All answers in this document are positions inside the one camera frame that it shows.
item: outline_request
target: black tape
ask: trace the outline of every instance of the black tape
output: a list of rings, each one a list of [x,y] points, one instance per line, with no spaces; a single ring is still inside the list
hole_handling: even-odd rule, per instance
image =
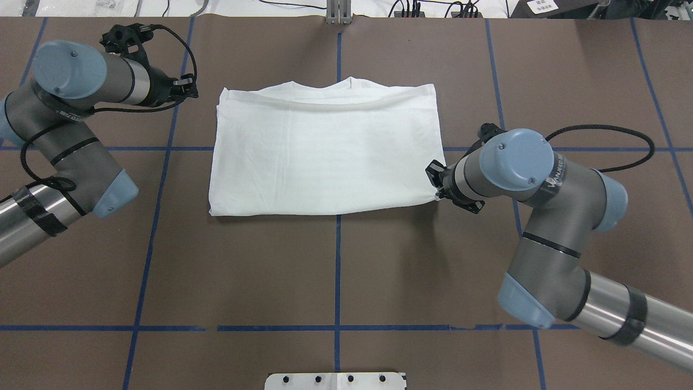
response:
[[[523,203],[534,208],[548,203],[561,191],[567,171],[568,164],[565,157],[554,153],[554,168],[551,170],[551,174],[544,180],[544,183],[541,183],[534,195]]]
[[[96,137],[87,138],[84,141],[78,142],[77,144],[70,146],[69,148],[58,153],[58,155],[55,156],[51,160],[51,165],[55,166],[63,158],[66,158],[67,156],[71,155],[72,153],[75,153],[76,151],[80,150],[81,148],[85,147],[86,145],[93,144],[94,142],[98,142],[98,138],[96,138]]]
[[[41,103],[68,121],[79,123],[91,116],[88,112],[77,110],[61,102],[57,97],[41,88],[36,80],[31,81],[31,90]]]
[[[590,275],[590,271],[587,271],[586,269],[583,271],[585,271],[585,289],[582,290],[582,298],[580,298],[580,303],[577,305],[575,311],[568,318],[564,319],[565,322],[571,322],[580,315],[580,312],[585,308],[585,304],[587,303],[587,297],[590,295],[592,276]]]
[[[546,246],[553,248],[557,251],[561,251],[561,252],[565,253],[566,255],[575,257],[576,259],[579,259],[580,256],[582,256],[582,253],[580,253],[578,251],[572,250],[572,249],[568,248],[567,246],[557,244],[557,243],[550,241],[544,237],[539,237],[537,235],[533,235],[532,233],[524,232],[522,234],[522,237],[524,237],[526,239],[530,239],[530,240],[537,242],[539,244],[546,245]]]
[[[611,341],[619,346],[631,345],[645,329],[647,320],[647,297],[640,290],[626,286],[631,303],[628,306],[626,321],[618,332],[600,339]]]
[[[55,215],[49,213],[43,207],[39,200],[29,191],[29,188],[22,187],[18,189],[12,193],[12,198],[24,211],[24,214],[51,237],[55,237],[67,230],[67,227]]]
[[[131,65],[130,62],[129,62],[128,60],[126,60],[125,58],[123,59],[123,61],[125,61],[125,63],[128,64],[128,68],[130,68],[130,77],[132,77],[132,84],[130,84],[130,91],[129,91],[128,94],[123,98],[123,100],[117,101],[116,103],[122,103],[122,102],[126,101],[126,100],[130,97],[130,95],[132,95],[132,91],[134,91],[134,84],[135,84],[135,82],[136,82],[136,80],[134,79],[134,69],[132,68],[132,65]]]

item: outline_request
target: blue tape line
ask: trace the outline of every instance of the blue tape line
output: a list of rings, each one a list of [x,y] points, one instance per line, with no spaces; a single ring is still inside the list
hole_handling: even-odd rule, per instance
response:
[[[340,346],[342,344],[341,341],[341,333],[339,328],[335,328],[335,372],[339,373],[342,370],[342,363],[340,361],[341,359],[341,351],[340,351]]]
[[[635,19],[631,18],[631,29],[633,30],[633,39],[635,40],[635,47],[638,50],[638,57],[640,57],[640,65],[642,66],[642,73],[645,75],[645,80],[647,81],[647,87],[649,88],[650,95],[652,95],[652,101],[654,102],[654,108],[657,110],[657,116],[659,117],[659,123],[662,126],[662,131],[664,132],[664,137],[667,140],[667,145],[672,150],[670,151],[672,155],[672,160],[674,161],[674,166],[676,167],[676,174],[678,175],[678,181],[681,183],[681,188],[683,189],[683,195],[686,197],[686,203],[688,204],[688,211],[693,216],[693,202],[691,202],[691,196],[688,192],[688,187],[683,179],[683,173],[681,172],[681,166],[678,163],[678,158],[676,158],[676,152],[673,150],[674,145],[672,144],[672,138],[669,136],[669,130],[667,129],[667,123],[664,120],[664,114],[662,114],[662,109],[659,106],[659,100],[654,92],[654,86],[652,85],[652,80],[649,77],[649,72],[647,71],[647,66],[645,64],[645,58],[642,54],[642,48],[640,47],[640,38],[638,38],[638,30],[635,28]]]
[[[536,367],[539,370],[539,384],[541,385],[541,390],[546,390],[546,378],[544,377],[544,361],[541,358],[541,345],[539,345],[539,331],[532,330],[532,336],[534,338],[534,353],[536,354]]]
[[[337,34],[337,82],[342,81],[342,33]]]
[[[569,323],[555,323],[551,325],[550,330],[578,330],[578,328],[575,325],[569,324]]]
[[[190,42],[193,37],[193,27],[195,26],[195,18],[190,18],[190,25],[188,27],[188,37],[186,43],[190,46]],[[185,69],[188,64],[188,51],[184,52],[183,55],[183,65],[181,66],[180,74],[185,74]],[[142,273],[142,284],[139,289],[139,298],[137,300],[137,310],[134,316],[134,326],[135,329],[132,332],[132,338],[130,340],[130,351],[128,353],[128,364],[125,367],[125,377],[123,378],[123,390],[128,390],[130,385],[130,374],[132,373],[132,363],[134,361],[135,348],[137,347],[137,335],[139,333],[138,327],[142,317],[142,307],[144,306],[144,296],[147,291],[147,281],[149,278],[149,270],[152,263],[152,253],[154,251],[154,237],[157,234],[157,227],[159,225],[159,214],[161,212],[161,198],[164,194],[164,184],[166,183],[166,174],[168,173],[168,162],[170,160],[171,149],[173,146],[173,137],[175,135],[175,124],[178,118],[177,105],[173,108],[173,118],[171,119],[171,127],[168,132],[168,142],[166,143],[166,157],[164,157],[164,168],[161,170],[161,180],[159,181],[159,192],[157,193],[157,204],[154,208],[154,220],[152,222],[152,230],[149,236],[149,245],[147,248],[147,258],[144,262],[144,271]]]
[[[342,325],[341,330],[345,332],[449,332],[460,330],[500,330],[502,324],[482,324],[474,328],[459,328],[451,325]]]
[[[166,151],[165,146],[107,146],[107,150],[111,152],[122,151]]]
[[[34,47],[31,49],[31,56],[29,57],[29,61],[26,63],[26,68],[24,68],[24,74],[21,75],[21,81],[19,82],[19,86],[22,86],[24,82],[26,82],[26,77],[29,75],[29,69],[31,69],[31,64],[34,62],[34,57],[36,56],[36,50],[39,48],[39,43],[41,42],[41,38],[43,38],[43,33],[46,30],[46,24],[48,23],[48,18],[45,17],[43,22],[41,23],[41,28],[39,29],[39,35],[36,37],[36,41],[34,42]]]
[[[479,324],[474,328],[451,325],[219,325],[217,332],[458,332],[483,330],[537,330],[527,324],[492,323]],[[578,330],[569,323],[557,323],[551,330]],[[0,325],[0,332],[206,332],[194,325]]]
[[[506,330],[535,330],[536,328],[526,323],[509,323],[505,326]]]
[[[515,214],[515,228],[518,230],[518,235],[522,236],[522,221],[520,220],[520,209],[518,201],[513,199],[513,213]]]
[[[131,332],[131,325],[0,325],[2,332]]]
[[[172,151],[212,152],[214,146],[174,146]]]
[[[488,19],[484,19],[484,22],[486,23],[486,40],[489,42],[489,57],[491,59],[491,72],[493,73],[493,87],[495,88],[495,103],[498,105],[498,119],[500,120],[500,128],[505,128],[503,106],[500,102],[500,88],[498,87],[498,75],[495,71],[495,58],[493,56],[493,43],[491,41],[491,25]]]
[[[140,325],[139,332],[206,332],[207,329],[199,326],[185,325]]]
[[[130,386],[130,374],[132,373],[132,362],[134,361],[134,349],[137,346],[137,336],[139,332],[134,330],[130,338],[130,351],[128,353],[128,363],[125,366],[125,378],[123,378],[123,390],[128,390]]]
[[[217,332],[332,332],[334,325],[219,325]]]
[[[342,323],[342,216],[335,229],[335,372],[340,372],[340,325]]]

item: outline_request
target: blue joint cap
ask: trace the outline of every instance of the blue joint cap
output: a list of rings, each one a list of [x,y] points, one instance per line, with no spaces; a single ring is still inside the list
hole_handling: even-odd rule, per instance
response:
[[[0,101],[0,138],[12,142],[15,146],[21,146],[24,145],[24,140],[15,133],[14,129],[12,129],[10,120],[7,118],[7,111],[5,111],[5,102],[7,101],[7,96]]]
[[[507,272],[498,293],[498,303],[508,314],[527,325],[548,329],[556,321],[556,317]]]
[[[517,128],[491,138],[479,156],[481,172],[496,187],[526,191],[538,187],[554,167],[554,151],[544,136]]]
[[[124,169],[118,173],[118,176],[108,186],[101,199],[98,200],[94,207],[94,214],[99,218],[108,217],[120,210],[124,205],[127,205],[132,199],[135,199],[138,193],[139,189]]]
[[[606,190],[604,216],[602,217],[602,222],[599,223],[595,230],[598,232],[606,232],[613,229],[619,219],[623,218],[626,214],[626,209],[628,208],[628,192],[625,187],[623,187],[623,184],[605,176],[596,169],[593,169],[593,171],[597,172],[599,177],[602,178],[604,189]]]
[[[36,51],[34,77],[41,88],[63,99],[94,94],[106,81],[106,60],[95,48],[63,40],[48,41]]]

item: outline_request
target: robotic arm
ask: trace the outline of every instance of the robotic arm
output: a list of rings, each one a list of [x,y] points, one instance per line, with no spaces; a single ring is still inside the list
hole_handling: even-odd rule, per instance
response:
[[[556,318],[693,372],[693,314],[579,265],[593,230],[626,212],[625,188],[555,153],[530,129],[481,129],[486,144],[449,167],[426,169],[441,198],[475,214],[484,199],[509,196],[534,209],[498,294],[517,319],[550,328]]]
[[[173,34],[188,50],[194,74],[170,78],[151,67],[143,43],[157,29]],[[0,137],[22,145],[21,162],[35,180],[0,202],[0,268],[90,212],[105,218],[137,196],[137,186],[99,142],[84,119],[100,111],[155,112],[198,97],[197,70],[189,47],[161,25],[115,25],[100,43],[46,42],[33,61],[34,77],[0,101]],[[143,107],[99,108],[99,102]],[[50,178],[26,164],[34,144],[55,167]]]

